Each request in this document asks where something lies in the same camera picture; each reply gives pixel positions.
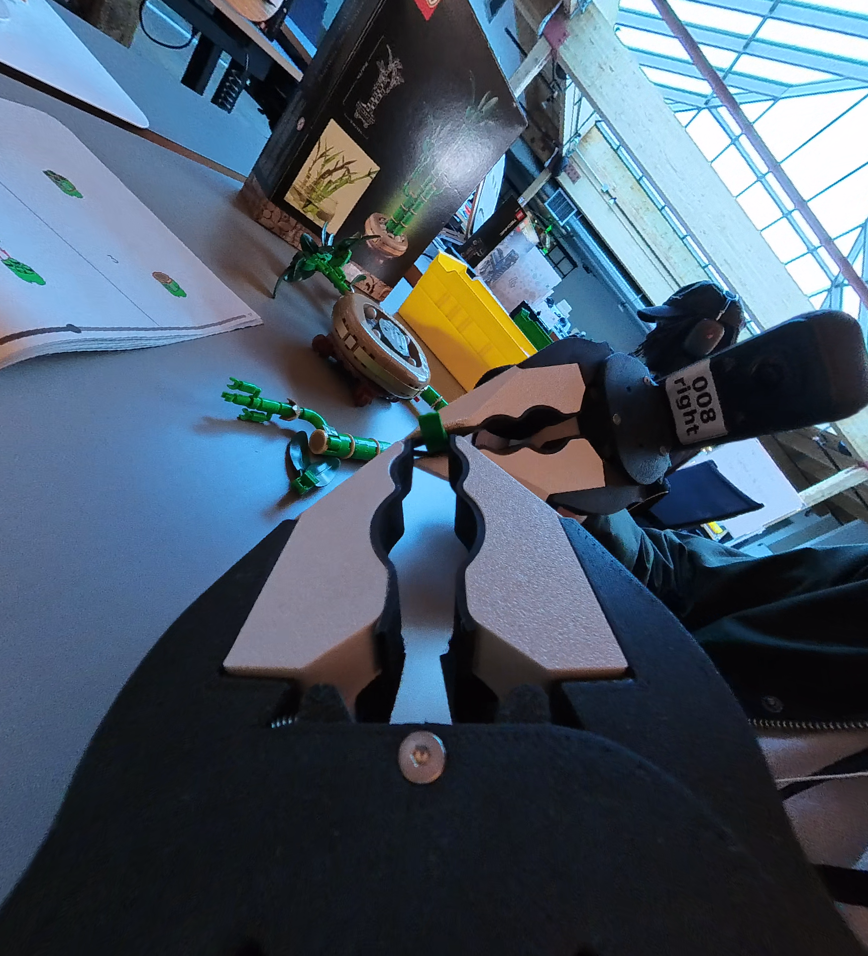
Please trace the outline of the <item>green toy bamboo stalk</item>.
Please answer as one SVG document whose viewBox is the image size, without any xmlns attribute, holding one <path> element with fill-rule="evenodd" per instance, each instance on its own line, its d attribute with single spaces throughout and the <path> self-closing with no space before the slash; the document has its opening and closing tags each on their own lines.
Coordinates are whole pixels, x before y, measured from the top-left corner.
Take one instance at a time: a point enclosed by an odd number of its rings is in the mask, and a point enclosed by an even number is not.
<svg viewBox="0 0 868 956">
<path fill-rule="evenodd" d="M 391 447 L 387 442 L 374 438 L 341 433 L 329 425 L 321 414 L 303 407 L 294 400 L 266 399 L 260 387 L 231 377 L 229 389 L 222 392 L 222 399 L 242 408 L 238 419 L 243 422 L 267 424 L 273 419 L 284 423 L 301 421 L 314 427 L 309 437 L 309 448 L 315 455 L 340 460 L 367 461 L 378 457 Z"/>
</svg>

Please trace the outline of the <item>dark green toy leaf pair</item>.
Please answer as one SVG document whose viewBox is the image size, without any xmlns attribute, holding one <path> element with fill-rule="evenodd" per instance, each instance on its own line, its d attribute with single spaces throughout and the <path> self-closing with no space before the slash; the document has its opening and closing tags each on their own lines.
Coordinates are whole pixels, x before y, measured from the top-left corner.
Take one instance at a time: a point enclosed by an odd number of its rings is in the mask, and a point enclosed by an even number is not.
<svg viewBox="0 0 868 956">
<path fill-rule="evenodd" d="M 290 478 L 289 488 L 304 496 L 318 488 L 332 484 L 340 460 L 332 456 L 318 456 L 309 448 L 308 433 L 298 430 L 287 445 L 285 464 Z"/>
</svg>

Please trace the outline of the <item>grey desk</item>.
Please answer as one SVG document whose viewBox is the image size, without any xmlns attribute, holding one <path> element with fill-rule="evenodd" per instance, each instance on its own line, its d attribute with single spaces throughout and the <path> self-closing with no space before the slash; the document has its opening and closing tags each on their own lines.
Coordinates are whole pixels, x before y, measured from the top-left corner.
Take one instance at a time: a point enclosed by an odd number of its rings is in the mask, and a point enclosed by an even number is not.
<svg viewBox="0 0 868 956">
<path fill-rule="evenodd" d="M 0 97 L 59 119 L 263 324 L 0 371 L 0 903 L 41 843 L 96 727 L 177 617 L 277 523 L 284 431 L 236 420 L 231 376 L 332 425 L 395 440 L 402 404 L 356 408 L 311 349 L 332 288 L 271 298 L 293 250 L 229 176 L 0 75 Z"/>
</svg>

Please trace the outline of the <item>person's torso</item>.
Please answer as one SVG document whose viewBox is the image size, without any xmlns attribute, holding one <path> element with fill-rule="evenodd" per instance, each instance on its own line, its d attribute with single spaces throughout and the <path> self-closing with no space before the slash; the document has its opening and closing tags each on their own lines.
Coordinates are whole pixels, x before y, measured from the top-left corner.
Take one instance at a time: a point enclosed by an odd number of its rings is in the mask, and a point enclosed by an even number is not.
<svg viewBox="0 0 868 956">
<path fill-rule="evenodd" d="M 868 728 L 805 731 L 760 728 L 773 778 L 868 768 Z M 820 781 L 784 797 L 790 824 L 810 862 L 868 872 L 868 776 Z"/>
</svg>

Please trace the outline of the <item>black toy set box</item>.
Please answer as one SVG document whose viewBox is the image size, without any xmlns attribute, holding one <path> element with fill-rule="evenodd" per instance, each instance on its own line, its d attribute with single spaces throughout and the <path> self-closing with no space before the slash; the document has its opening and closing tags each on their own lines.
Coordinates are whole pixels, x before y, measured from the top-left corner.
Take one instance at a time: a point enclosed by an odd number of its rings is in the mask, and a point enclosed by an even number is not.
<svg viewBox="0 0 868 956">
<path fill-rule="evenodd" d="M 290 245 L 364 235 L 381 301 L 525 126 L 470 2 L 344 2 L 241 195 Z"/>
</svg>

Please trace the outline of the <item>green plastic bin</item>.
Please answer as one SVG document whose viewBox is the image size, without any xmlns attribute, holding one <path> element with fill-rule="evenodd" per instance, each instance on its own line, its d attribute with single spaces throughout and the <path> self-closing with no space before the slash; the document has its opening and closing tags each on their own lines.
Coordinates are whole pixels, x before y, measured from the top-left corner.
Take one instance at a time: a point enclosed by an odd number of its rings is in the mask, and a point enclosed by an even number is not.
<svg viewBox="0 0 868 956">
<path fill-rule="evenodd" d="M 510 313 L 510 317 L 536 352 L 557 341 L 556 336 L 547 329 L 533 308 L 526 302 L 522 301 L 513 309 Z"/>
</svg>

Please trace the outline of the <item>leafy green toy stem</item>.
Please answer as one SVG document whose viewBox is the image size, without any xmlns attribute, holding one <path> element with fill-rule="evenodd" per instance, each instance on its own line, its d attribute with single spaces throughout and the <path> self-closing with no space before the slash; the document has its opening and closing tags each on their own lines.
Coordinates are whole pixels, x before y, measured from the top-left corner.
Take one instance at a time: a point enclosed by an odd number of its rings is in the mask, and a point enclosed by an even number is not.
<svg viewBox="0 0 868 956">
<path fill-rule="evenodd" d="M 356 234 L 335 243 L 334 234 L 327 233 L 327 228 L 324 227 L 320 243 L 312 235 L 303 233 L 300 237 L 300 250 L 278 277 L 272 298 L 276 297 L 284 282 L 305 281 L 315 273 L 328 278 L 339 294 L 351 292 L 357 282 L 366 280 L 367 275 L 359 272 L 356 267 L 356 273 L 349 277 L 344 267 L 351 261 L 356 245 L 374 238 L 377 238 L 374 234 Z"/>
</svg>

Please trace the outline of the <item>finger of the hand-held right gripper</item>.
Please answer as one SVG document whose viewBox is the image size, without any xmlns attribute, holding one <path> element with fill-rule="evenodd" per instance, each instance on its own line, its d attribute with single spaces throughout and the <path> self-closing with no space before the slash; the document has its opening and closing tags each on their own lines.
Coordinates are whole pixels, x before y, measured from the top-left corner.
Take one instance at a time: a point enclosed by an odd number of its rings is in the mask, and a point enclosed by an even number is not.
<svg viewBox="0 0 868 956">
<path fill-rule="evenodd" d="M 473 446 L 542 500 L 560 493 L 587 491 L 606 485 L 604 462 L 583 438 L 573 438 L 563 448 L 551 453 L 530 446 L 505 451 Z"/>
<path fill-rule="evenodd" d="M 586 384 L 576 363 L 513 366 L 440 411 L 447 432 L 476 443 L 550 443 L 579 438 Z"/>
</svg>

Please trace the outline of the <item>yellow plastic bin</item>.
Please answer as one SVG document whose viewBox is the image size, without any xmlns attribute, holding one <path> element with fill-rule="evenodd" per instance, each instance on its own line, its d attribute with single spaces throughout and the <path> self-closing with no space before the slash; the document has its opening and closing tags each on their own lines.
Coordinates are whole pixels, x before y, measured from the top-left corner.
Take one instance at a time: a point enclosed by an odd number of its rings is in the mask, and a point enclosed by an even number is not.
<svg viewBox="0 0 868 956">
<path fill-rule="evenodd" d="M 465 390 L 502 365 L 536 353 L 503 306 L 463 261 L 439 253 L 400 307 L 400 315 Z"/>
</svg>

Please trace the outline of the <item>black printed box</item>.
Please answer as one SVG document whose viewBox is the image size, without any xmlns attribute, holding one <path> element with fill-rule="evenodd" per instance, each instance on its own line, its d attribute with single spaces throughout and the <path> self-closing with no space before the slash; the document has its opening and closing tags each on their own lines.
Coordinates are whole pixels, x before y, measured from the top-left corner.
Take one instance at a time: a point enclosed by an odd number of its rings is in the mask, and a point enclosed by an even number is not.
<svg viewBox="0 0 868 956">
<path fill-rule="evenodd" d="M 499 204 L 494 213 L 464 241 L 458 255 L 466 265 L 476 268 L 526 218 L 526 212 L 517 196 Z"/>
</svg>

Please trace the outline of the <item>white stand base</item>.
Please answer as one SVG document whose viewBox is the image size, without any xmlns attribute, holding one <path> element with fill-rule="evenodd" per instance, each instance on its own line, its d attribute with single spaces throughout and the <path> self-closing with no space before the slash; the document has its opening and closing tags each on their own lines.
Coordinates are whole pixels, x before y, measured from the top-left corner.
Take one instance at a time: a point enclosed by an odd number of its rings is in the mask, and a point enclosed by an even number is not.
<svg viewBox="0 0 868 956">
<path fill-rule="evenodd" d="M 48 2 L 0 1 L 0 64 L 131 126 L 149 121 Z"/>
</svg>

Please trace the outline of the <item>black power strip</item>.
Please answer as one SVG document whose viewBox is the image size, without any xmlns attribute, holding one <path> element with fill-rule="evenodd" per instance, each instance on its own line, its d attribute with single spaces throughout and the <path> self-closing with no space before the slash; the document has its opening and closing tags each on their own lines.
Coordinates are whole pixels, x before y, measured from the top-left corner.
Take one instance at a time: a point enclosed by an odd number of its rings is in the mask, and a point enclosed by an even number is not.
<svg viewBox="0 0 868 956">
<path fill-rule="evenodd" d="M 244 91 L 248 79 L 248 68 L 235 58 L 231 58 L 215 88 L 212 104 L 230 114 Z"/>
</svg>

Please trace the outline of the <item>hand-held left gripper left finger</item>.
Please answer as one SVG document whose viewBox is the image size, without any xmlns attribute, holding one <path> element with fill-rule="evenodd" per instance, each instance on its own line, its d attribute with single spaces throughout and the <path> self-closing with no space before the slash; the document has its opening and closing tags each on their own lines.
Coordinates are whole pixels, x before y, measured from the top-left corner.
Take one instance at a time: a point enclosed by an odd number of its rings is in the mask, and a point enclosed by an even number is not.
<svg viewBox="0 0 868 956">
<path fill-rule="evenodd" d="M 338 689 L 359 721 L 389 723 L 404 671 L 390 559 L 414 456 L 399 441 L 297 519 L 224 661 L 238 677 Z"/>
</svg>

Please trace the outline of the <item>tan toy plant pot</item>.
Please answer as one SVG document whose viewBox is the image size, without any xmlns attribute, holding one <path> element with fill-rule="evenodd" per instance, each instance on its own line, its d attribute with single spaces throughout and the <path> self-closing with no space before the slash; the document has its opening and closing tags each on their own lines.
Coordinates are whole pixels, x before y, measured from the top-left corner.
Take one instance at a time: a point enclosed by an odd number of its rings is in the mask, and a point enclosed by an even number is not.
<svg viewBox="0 0 868 956">
<path fill-rule="evenodd" d="M 345 293 L 335 302 L 329 334 L 316 336 L 312 347 L 349 377 L 357 407 L 374 400 L 413 400 L 430 383 L 418 341 L 361 293 Z"/>
</svg>

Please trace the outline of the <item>blue chair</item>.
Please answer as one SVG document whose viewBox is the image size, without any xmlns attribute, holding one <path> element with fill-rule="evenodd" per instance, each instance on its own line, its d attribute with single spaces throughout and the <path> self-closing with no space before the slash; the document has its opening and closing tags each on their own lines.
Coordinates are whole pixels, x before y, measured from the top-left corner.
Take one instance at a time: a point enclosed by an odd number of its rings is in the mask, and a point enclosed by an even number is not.
<svg viewBox="0 0 868 956">
<path fill-rule="evenodd" d="M 667 493 L 639 515 L 647 528 L 691 532 L 711 521 L 721 521 L 762 509 L 717 467 L 704 461 L 666 477 Z"/>
</svg>

